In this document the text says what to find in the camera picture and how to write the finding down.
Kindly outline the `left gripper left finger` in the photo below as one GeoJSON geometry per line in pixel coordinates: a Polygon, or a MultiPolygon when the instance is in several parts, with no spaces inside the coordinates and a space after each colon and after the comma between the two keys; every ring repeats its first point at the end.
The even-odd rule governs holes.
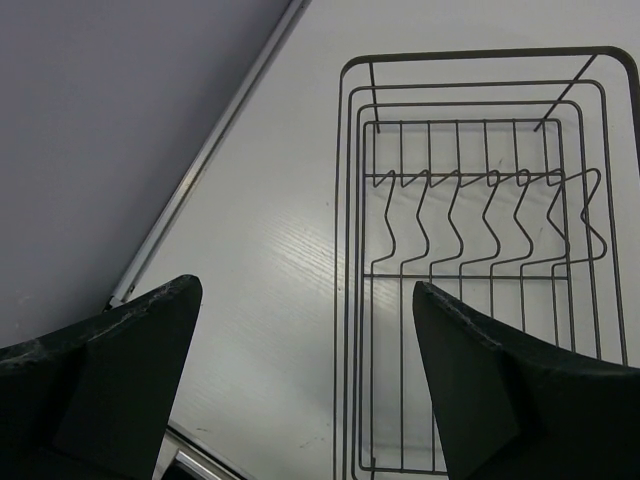
{"type": "Polygon", "coordinates": [[[182,275],[2,348],[2,478],[151,478],[201,300],[182,275]]]}

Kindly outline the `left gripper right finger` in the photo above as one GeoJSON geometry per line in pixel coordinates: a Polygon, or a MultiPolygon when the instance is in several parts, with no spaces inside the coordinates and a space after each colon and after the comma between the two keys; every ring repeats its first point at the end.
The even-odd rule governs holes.
{"type": "Polygon", "coordinates": [[[417,282],[412,312],[452,479],[635,479],[639,372],[417,282]]]}

